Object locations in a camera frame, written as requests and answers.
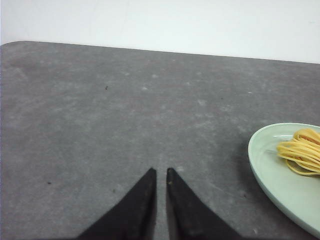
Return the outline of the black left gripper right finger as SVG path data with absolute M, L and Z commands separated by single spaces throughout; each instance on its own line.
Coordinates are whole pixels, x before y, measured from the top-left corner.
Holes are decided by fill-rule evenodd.
M 242 238 L 200 200 L 174 168 L 168 168 L 166 174 L 166 212 L 171 240 Z

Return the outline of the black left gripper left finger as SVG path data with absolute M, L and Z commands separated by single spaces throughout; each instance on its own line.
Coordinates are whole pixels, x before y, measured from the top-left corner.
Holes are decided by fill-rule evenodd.
M 157 172 L 148 171 L 78 240 L 152 240 L 157 209 Z

